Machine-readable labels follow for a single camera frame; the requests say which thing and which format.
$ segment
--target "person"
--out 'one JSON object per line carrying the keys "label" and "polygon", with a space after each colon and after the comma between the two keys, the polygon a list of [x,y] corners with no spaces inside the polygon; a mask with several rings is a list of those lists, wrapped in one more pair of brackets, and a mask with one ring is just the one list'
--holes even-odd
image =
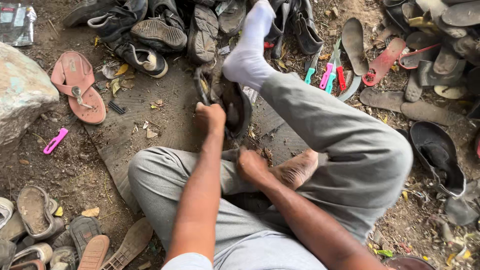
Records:
{"label": "person", "polygon": [[[274,16],[267,0],[256,2],[223,72],[259,91],[311,149],[273,168],[243,148],[236,162],[225,160],[225,113],[199,103],[199,154],[139,151],[130,184],[167,252],[163,270],[386,269],[362,243],[399,197],[411,147],[381,121],[270,67],[263,39]],[[266,212],[221,198],[254,191],[272,202]]]}

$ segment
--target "grey trousers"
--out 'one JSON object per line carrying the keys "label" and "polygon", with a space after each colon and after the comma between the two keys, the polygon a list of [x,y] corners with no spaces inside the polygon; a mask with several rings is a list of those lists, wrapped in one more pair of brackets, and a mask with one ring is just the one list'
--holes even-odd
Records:
{"label": "grey trousers", "polygon": [[[296,192],[365,241],[375,220],[395,204],[410,172],[413,154],[408,141],[383,122],[307,85],[296,74],[270,76],[260,94],[309,147],[328,153],[329,160]],[[196,153],[151,147],[130,162],[133,194],[166,250],[176,205],[197,160]],[[239,178],[235,163],[221,163],[222,194],[255,191]],[[291,233],[275,206],[254,214],[221,199],[216,254],[264,230]]]}

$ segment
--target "white sock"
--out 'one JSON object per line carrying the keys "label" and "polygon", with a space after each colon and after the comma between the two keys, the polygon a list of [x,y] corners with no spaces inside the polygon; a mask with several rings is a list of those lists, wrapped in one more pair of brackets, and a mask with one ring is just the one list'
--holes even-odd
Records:
{"label": "white sock", "polygon": [[237,46],[223,63],[223,74],[232,82],[260,91],[273,69],[264,58],[264,38],[268,35],[275,12],[267,0],[258,0],[245,17]]}

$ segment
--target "dirt ground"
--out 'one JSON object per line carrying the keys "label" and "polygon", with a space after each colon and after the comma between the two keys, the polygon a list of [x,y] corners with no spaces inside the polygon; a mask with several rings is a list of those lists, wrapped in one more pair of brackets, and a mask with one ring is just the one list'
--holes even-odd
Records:
{"label": "dirt ground", "polygon": [[[51,74],[51,69],[59,56],[68,50],[75,50],[87,57],[92,66],[98,71],[103,64],[112,61],[121,61],[117,59],[111,51],[105,46],[95,44],[95,33],[87,26],[79,26],[72,29],[64,29],[61,24],[63,17],[69,12],[70,7],[76,4],[76,0],[38,0],[33,4],[37,12],[38,19],[35,22],[35,43],[29,47],[19,48],[25,55],[37,61],[42,68]],[[325,40],[325,47],[322,54],[329,54],[332,51],[332,44],[341,35],[343,23],[350,17],[358,18],[364,26],[365,48],[370,49],[367,52],[369,60],[376,57],[381,50],[374,49],[372,42],[376,37],[376,30],[384,19],[384,11],[381,2],[378,0],[312,0],[315,24],[319,33]],[[333,14],[327,15],[333,7],[339,10],[339,17],[335,18]],[[55,26],[59,36],[53,31],[49,20]],[[329,36],[330,30],[336,30],[335,36]],[[229,38],[221,37],[218,40],[218,48],[228,44]],[[168,64],[178,57],[185,57],[185,53],[172,55],[168,58]],[[297,45],[292,33],[286,37],[285,55],[281,59],[283,63],[288,63],[286,68],[282,68],[278,62],[270,60],[269,50],[266,50],[265,57],[271,65],[282,72],[297,72],[301,77],[305,76],[304,62],[311,59],[311,56],[303,55]],[[345,64],[345,70],[349,70],[348,61],[345,54],[342,54],[342,60]],[[328,59],[319,61],[319,67],[325,67]],[[186,74],[191,74],[193,66],[183,67]],[[312,85],[320,83],[320,75],[316,73],[312,77]],[[175,123],[172,121],[177,114],[187,115],[185,119],[193,118],[193,108],[197,100],[181,101],[179,106],[170,106],[179,102],[179,96],[184,93],[175,90],[175,84],[181,85],[182,81],[174,81],[168,85],[162,80],[145,77],[146,84],[151,83],[148,91],[157,91],[158,98],[162,98],[165,106],[159,111],[152,112],[154,116],[151,120],[159,124],[154,132],[159,133],[157,140],[147,141],[143,133],[133,136],[131,151],[132,154],[138,150],[165,142],[162,139],[168,136],[166,132],[169,125],[174,125],[178,129],[185,129],[190,132],[191,124],[187,122]],[[384,90],[401,90],[407,82],[407,73],[400,69],[398,72],[389,72],[389,74],[377,86]],[[111,91],[99,90],[103,100],[107,103],[111,97]],[[371,112],[373,117],[385,120],[393,128],[408,129],[412,121],[399,113],[391,111],[368,108],[363,106],[358,99],[358,91],[347,104],[355,108]],[[448,108],[456,112],[465,114],[468,110],[468,104],[471,100],[460,103],[454,100],[446,100],[437,96],[432,89],[427,89],[421,97],[424,101],[436,104],[442,108]],[[70,220],[79,215],[83,210],[100,207],[99,222],[104,234],[110,237],[111,247],[116,250],[125,236],[128,228],[142,217],[141,213],[134,214],[124,203],[119,195],[107,167],[100,158],[95,143],[100,143],[97,139],[91,139],[84,126],[75,122],[69,128],[68,136],[56,148],[52,155],[44,155],[42,149],[45,147],[45,141],[58,134],[58,130],[65,126],[73,116],[68,105],[68,99],[65,95],[60,95],[60,103],[53,111],[45,113],[47,120],[38,118],[27,130],[17,151],[12,153],[10,161],[5,167],[0,169],[0,196],[10,198],[12,201],[17,199],[18,192],[22,187],[28,184],[36,184],[44,188],[51,198],[58,200],[59,205],[63,207],[64,214],[62,218],[68,224]],[[480,165],[474,157],[471,150],[471,142],[477,131],[477,122],[461,120],[458,124],[448,127],[445,130],[454,140],[457,146],[459,163],[469,180],[477,179],[480,176]],[[260,138],[255,140],[257,146],[262,148]],[[195,151],[198,144],[193,144],[190,151]],[[29,164],[20,164],[18,160],[27,160]],[[424,191],[430,198],[430,201],[419,206],[417,198],[412,193],[408,193],[408,200],[399,197],[395,206],[390,208],[386,214],[380,218],[375,231],[383,235],[383,245],[372,241],[373,234],[369,236],[368,243],[376,249],[390,249],[394,254],[406,254],[411,250],[411,254],[419,257],[425,256],[428,262],[434,265],[438,270],[446,269],[480,269],[478,262],[480,251],[480,237],[473,226],[455,227],[450,224],[454,236],[464,238],[467,247],[471,252],[471,259],[457,263],[449,267],[446,260],[454,250],[449,248],[442,239],[442,231],[434,222],[429,220],[432,214],[444,214],[445,197],[437,197],[437,193],[429,188],[431,181],[418,160],[415,160],[412,172],[406,181],[406,188],[416,191]],[[130,265],[128,269],[137,269],[137,267],[146,261],[152,262],[152,267],[160,268],[163,262],[165,251],[162,249],[161,242],[156,236],[151,240],[149,246],[140,254]]]}

